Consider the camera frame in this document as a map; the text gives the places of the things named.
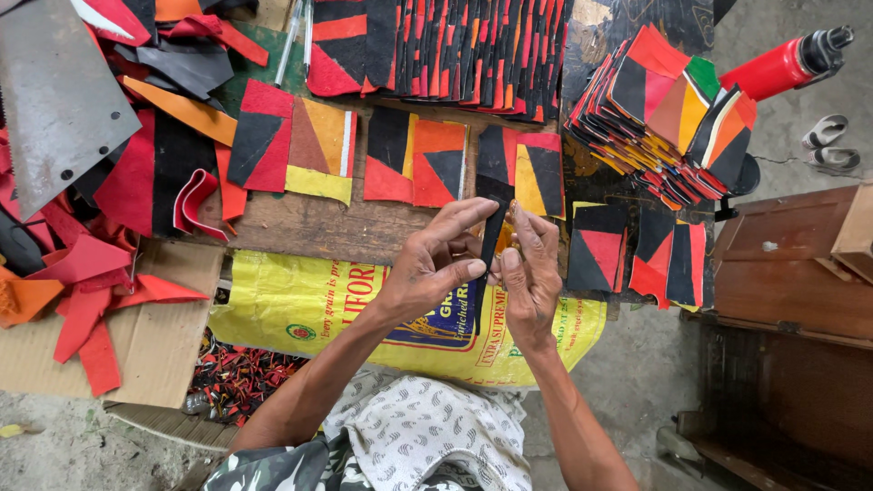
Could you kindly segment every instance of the fingernail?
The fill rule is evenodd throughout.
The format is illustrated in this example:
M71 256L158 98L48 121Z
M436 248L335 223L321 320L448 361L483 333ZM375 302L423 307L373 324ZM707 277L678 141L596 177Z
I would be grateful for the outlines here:
M481 259L476 259L467 266L467 271L470 272L470 276L473 278L478 278L485 274L485 263Z
M519 252L511 247L503 251L503 264L508 268L515 268L521 263Z

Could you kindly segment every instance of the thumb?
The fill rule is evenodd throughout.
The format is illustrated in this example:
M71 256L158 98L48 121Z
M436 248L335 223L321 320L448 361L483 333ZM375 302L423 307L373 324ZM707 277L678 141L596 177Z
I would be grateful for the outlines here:
M503 274L503 284L509 292L512 301L521 305L533 303L531 293L527 291L527 274L521 264L521 254L512 247L507 247L500 257L500 272Z
M437 271L433 279L440 290L448 294L449 291L483 274L485 274L485 263L481 259L465 259Z

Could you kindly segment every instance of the pen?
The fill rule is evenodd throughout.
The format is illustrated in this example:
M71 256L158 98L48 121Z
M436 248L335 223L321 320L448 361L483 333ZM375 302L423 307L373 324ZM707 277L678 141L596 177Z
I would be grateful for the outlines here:
M273 82L273 86L276 88L282 85L282 77L285 76L285 67L288 65L288 57L291 55L291 46L294 44L294 38L297 37L297 31L300 27L300 13L303 11L304 1L297 0L297 3L294 4L291 23L288 25L288 38L285 40L285 49L282 50L282 59L279 60L276 80Z
M313 3L306 1L306 41L303 45L303 65L306 69L304 81L309 80L309 65L313 58Z

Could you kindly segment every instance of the metal blade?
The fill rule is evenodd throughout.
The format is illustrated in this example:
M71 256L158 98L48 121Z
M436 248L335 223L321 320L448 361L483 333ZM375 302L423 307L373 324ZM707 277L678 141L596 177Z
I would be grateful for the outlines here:
M70 0L0 17L0 87L23 221L141 126Z

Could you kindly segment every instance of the white patterned cloth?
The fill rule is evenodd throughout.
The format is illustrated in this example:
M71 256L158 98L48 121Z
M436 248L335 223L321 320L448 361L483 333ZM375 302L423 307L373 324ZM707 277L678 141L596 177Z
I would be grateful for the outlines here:
M329 439L348 430L375 491L418 489L441 464L476 476L484 491L528 491L522 456L524 394L467 391L427 377L360 370L324 422Z

